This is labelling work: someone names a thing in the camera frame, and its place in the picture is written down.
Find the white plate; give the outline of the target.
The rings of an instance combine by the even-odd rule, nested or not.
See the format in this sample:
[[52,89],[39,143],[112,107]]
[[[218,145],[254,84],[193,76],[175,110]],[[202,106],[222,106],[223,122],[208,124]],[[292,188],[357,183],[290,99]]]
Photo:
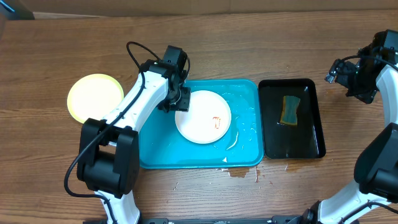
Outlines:
[[175,124],[180,134],[197,144],[209,144],[221,139],[232,120],[231,109],[219,94],[194,91],[190,96],[187,112],[175,113]]

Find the green yellow sponge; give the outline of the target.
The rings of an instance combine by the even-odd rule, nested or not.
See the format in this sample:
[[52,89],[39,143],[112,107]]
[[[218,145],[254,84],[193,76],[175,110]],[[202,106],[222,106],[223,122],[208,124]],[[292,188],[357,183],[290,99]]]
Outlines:
[[299,104],[300,98],[290,95],[284,96],[279,123],[283,125],[296,126],[298,123],[297,109]]

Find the yellow-green plate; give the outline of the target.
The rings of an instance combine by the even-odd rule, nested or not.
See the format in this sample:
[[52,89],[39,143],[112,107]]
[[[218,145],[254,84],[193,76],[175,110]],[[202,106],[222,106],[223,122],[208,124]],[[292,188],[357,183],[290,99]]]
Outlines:
[[88,118],[100,120],[124,99],[120,83],[113,77],[94,73],[79,79],[67,96],[67,108],[80,123]]

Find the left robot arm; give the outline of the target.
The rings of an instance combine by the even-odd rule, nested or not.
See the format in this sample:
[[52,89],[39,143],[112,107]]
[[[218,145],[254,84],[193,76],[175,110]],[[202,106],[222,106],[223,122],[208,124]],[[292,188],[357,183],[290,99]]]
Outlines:
[[139,172],[139,131],[150,114],[189,109],[189,70],[185,63],[148,60],[139,67],[136,83],[115,109],[101,120],[82,126],[79,154],[72,162],[78,180],[103,203],[105,223],[139,223],[133,186]]

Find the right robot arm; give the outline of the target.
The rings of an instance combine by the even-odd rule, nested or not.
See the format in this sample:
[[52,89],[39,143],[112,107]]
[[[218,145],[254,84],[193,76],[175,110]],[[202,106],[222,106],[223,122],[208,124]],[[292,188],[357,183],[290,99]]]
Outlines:
[[271,223],[358,223],[378,207],[397,212],[390,207],[397,203],[397,47],[370,44],[354,57],[356,65],[351,57],[335,60],[325,80],[340,83],[362,101],[380,92],[385,128],[359,155],[348,185],[300,216],[274,216]]

